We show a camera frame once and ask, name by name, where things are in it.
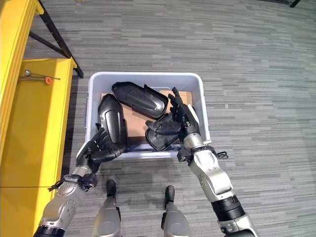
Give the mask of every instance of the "yellow table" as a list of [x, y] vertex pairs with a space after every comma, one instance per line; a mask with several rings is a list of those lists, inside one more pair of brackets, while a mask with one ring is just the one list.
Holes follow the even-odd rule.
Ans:
[[[75, 60], [23, 61], [37, 0], [6, 0], [1, 10], [0, 236], [32, 236], [50, 187], [60, 179]], [[20, 80], [25, 70], [48, 75], [51, 85]]]
[[18, 74], [36, 13], [43, 14], [37, 0], [6, 0], [1, 10], [0, 163]]

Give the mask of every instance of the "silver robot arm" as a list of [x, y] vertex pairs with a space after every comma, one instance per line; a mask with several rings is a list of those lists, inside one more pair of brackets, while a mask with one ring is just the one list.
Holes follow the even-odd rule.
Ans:
[[75, 215], [76, 206], [82, 202], [85, 193], [97, 185], [96, 172], [100, 163], [120, 154], [121, 150], [111, 143], [108, 133], [100, 128], [78, 152], [74, 172], [49, 188], [50, 191], [56, 189], [56, 195], [46, 205], [33, 237], [62, 237]]
[[187, 135], [183, 144], [189, 155], [185, 158], [180, 153], [178, 159], [187, 160], [190, 169], [197, 176], [212, 204], [221, 231], [227, 237], [259, 237], [249, 215], [244, 212], [234, 194], [227, 173], [218, 165], [211, 147], [204, 144], [198, 133]]

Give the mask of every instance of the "gray carpet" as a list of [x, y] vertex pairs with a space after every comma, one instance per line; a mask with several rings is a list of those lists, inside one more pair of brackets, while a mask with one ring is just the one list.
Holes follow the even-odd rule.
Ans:
[[[44, 0], [85, 73], [74, 77], [63, 171], [84, 142], [89, 77], [98, 71], [202, 77], [220, 165], [263, 237], [316, 236], [316, 1], [294, 9], [257, 0]], [[51, 39], [37, 17], [33, 31]], [[29, 40], [26, 57], [58, 57]], [[124, 237], [160, 237], [163, 192], [176, 188], [193, 237], [222, 236], [196, 177], [176, 160], [103, 164], [66, 232], [86, 237], [118, 187]]]

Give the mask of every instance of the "black metal frame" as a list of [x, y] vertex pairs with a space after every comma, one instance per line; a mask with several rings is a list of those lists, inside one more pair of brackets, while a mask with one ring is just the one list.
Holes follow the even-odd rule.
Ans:
[[291, 7], [291, 8], [295, 7], [299, 2], [300, 2], [300, 0], [295, 0], [294, 2], [292, 2], [292, 4], [290, 5], [290, 7]]
[[292, 3], [289, 3], [287, 0], [261, 0], [261, 1], [269, 1], [269, 2], [286, 4], [286, 5], [290, 5], [291, 8], [294, 8], [300, 2], [300, 0], [295, 0]]
[[80, 78], [83, 78], [83, 72], [82, 72], [81, 68], [79, 67], [75, 58], [73, 57], [70, 50], [68, 49], [66, 43], [64, 42], [60, 33], [58, 32], [55, 24], [53, 23], [52, 19], [50, 18], [49, 14], [47, 13], [45, 7], [43, 6], [43, 3], [41, 3], [40, 0], [38, 0], [38, 1], [41, 4], [42, 8], [44, 9], [44, 13], [39, 15], [39, 16], [41, 17], [41, 19], [43, 20], [43, 22], [45, 23], [45, 25], [49, 29], [50, 33], [52, 34], [52, 36], [54, 37], [54, 39], [56, 40], [56, 42], [58, 43], [60, 48], [56, 47], [52, 43], [48, 42], [47, 40], [43, 39], [42, 37], [38, 36], [37, 34], [31, 32], [31, 31], [29, 33], [29, 36], [32, 37], [33, 39], [41, 42], [42, 44], [46, 45], [47, 47], [53, 49], [57, 53], [60, 53], [61, 55], [63, 55], [66, 58], [72, 57], [74, 59], [75, 63], [77, 64], [77, 68], [74, 68], [74, 70], [77, 72], [77, 74]]

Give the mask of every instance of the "storage bin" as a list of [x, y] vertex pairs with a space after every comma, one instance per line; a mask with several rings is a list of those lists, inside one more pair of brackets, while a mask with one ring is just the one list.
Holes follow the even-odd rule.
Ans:
[[[131, 81], [139, 86], [150, 86], [159, 90], [171, 90], [174, 86], [179, 91], [189, 91], [192, 94], [193, 107], [199, 119], [199, 129], [204, 140], [210, 140], [203, 83], [197, 74], [193, 73], [120, 73], [98, 72], [89, 80], [87, 99], [85, 141], [95, 135], [96, 123], [99, 122], [98, 106], [101, 93], [111, 93], [112, 85], [118, 81]], [[157, 152], [149, 144], [130, 146], [119, 159], [127, 158], [174, 158], [177, 156], [179, 145], [171, 145], [167, 151]]]

